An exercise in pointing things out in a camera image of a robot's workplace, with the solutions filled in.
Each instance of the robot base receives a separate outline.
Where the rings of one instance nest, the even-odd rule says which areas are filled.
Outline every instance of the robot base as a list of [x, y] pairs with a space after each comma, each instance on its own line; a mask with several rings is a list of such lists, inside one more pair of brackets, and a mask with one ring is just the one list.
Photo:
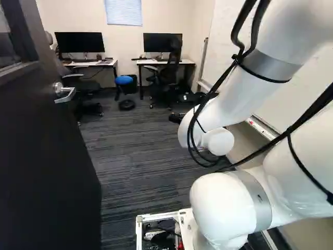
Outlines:
[[[162, 214], [146, 214], [136, 217], [136, 250], [142, 250], [142, 225], [147, 222], [174, 219], [179, 225], [180, 234], [185, 250], [215, 250], [206, 238], [199, 233], [191, 208], [181, 209], [175, 212]], [[271, 249], [277, 249], [272, 238], [267, 231], [262, 231], [263, 237]]]

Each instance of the whiteboard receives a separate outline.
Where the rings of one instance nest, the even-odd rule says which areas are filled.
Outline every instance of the whiteboard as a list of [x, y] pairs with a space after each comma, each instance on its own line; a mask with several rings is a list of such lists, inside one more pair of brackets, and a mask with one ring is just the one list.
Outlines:
[[[210, 87], [233, 62], [231, 56], [238, 54], [239, 48], [232, 43], [230, 34], [244, 2], [245, 0], [215, 0], [214, 16], [202, 73], [202, 79]], [[255, 9], [256, 6], [239, 34], [239, 39], [245, 45], [250, 43], [251, 24]]]
[[255, 116], [275, 131], [284, 132], [333, 82], [332, 61], [332, 47], [321, 49], [264, 102]]

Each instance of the dark gray carpet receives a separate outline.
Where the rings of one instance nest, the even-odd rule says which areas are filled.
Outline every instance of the dark gray carpet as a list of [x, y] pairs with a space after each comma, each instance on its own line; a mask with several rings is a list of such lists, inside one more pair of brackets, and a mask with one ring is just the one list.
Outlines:
[[[190, 207], [189, 189], [212, 171], [196, 165], [177, 140], [178, 125], [166, 108], [149, 109], [149, 98], [119, 111], [114, 95], [94, 99], [105, 116], [82, 119], [81, 131], [103, 189], [103, 249], [135, 249], [135, 217]], [[189, 107], [175, 108], [186, 111]], [[229, 164], [228, 160], [221, 165]]]

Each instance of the blue cushion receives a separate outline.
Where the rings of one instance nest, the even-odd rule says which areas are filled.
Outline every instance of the blue cushion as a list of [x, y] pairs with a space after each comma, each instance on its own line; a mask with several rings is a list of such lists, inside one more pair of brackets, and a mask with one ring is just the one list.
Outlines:
[[127, 85], [133, 83], [133, 78], [129, 76], [121, 76], [115, 79], [117, 85]]

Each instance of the window blind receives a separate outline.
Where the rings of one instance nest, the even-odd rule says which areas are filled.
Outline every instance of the window blind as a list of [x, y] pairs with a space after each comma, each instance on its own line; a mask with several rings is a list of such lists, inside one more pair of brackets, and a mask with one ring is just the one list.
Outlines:
[[142, 26], [141, 0], [105, 0], [108, 24]]

